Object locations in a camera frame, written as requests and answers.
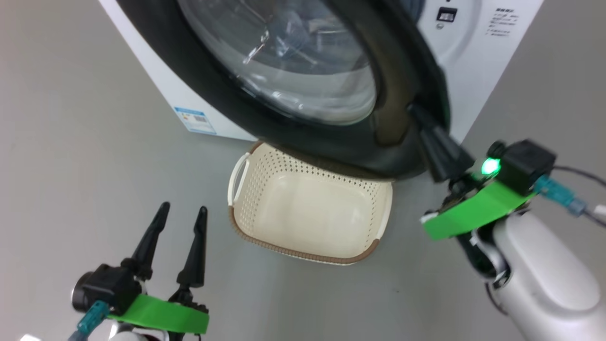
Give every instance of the floor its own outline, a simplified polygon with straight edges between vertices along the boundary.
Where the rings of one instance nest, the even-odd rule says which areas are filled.
[[[566,163],[606,172],[603,158],[578,152],[603,154],[606,126],[598,114],[604,53],[595,51],[606,46],[597,33],[606,8],[592,6],[554,0],[541,10],[465,141],[472,152],[533,135]],[[597,17],[581,21],[587,15]],[[575,54],[586,64],[570,67]],[[575,120],[562,111],[580,107]],[[384,238],[357,265],[309,263],[239,238],[227,218],[227,182],[250,143],[187,132],[95,0],[0,3],[0,118],[7,340],[66,339],[79,319],[69,300],[79,276],[129,256],[165,200],[171,213],[148,290],[167,298],[177,288],[196,213],[208,207],[206,285],[195,291],[210,309],[208,340],[521,340],[456,245],[430,243],[421,230],[418,217],[444,194],[425,175],[395,185]],[[584,133],[559,138],[571,127]],[[605,234],[588,224],[577,233],[565,214],[538,207],[549,223],[565,223],[558,234],[606,284]],[[91,340],[107,340],[108,329]]]

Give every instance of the beige plastic basket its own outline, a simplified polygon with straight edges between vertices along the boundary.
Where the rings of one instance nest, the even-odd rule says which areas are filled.
[[[344,177],[257,144],[236,163],[227,201],[245,240],[292,257],[349,265],[379,244],[391,196],[389,182]]]

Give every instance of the glowing green led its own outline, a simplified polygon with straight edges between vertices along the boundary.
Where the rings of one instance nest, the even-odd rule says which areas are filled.
[[[501,161],[497,158],[488,158],[482,164],[482,174],[495,176],[501,170]]]

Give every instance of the bright green tape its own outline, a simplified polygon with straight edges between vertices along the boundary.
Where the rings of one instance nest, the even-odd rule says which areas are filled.
[[[208,328],[208,314],[148,295],[137,296],[124,315],[109,315],[109,318],[141,327],[185,334],[206,334]]]
[[[473,197],[427,220],[423,226],[433,240],[450,238],[500,219],[532,197],[534,194],[522,197],[495,181]]]

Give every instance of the white basket handle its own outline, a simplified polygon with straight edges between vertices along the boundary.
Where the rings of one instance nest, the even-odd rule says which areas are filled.
[[[234,166],[233,171],[231,172],[231,177],[229,178],[229,186],[227,188],[227,204],[229,206],[233,206],[234,201],[238,199],[240,196],[240,191],[242,190],[242,184],[244,183],[244,178],[246,177],[246,172],[248,172],[248,165],[250,162],[248,161],[248,157],[250,153],[246,153],[242,155],[240,160],[236,162],[236,166]],[[242,166],[245,164],[244,171],[242,172],[242,176],[240,177],[240,182],[238,183],[238,190],[236,194],[233,193],[234,185],[236,184],[236,178],[238,177],[238,173],[242,169]]]

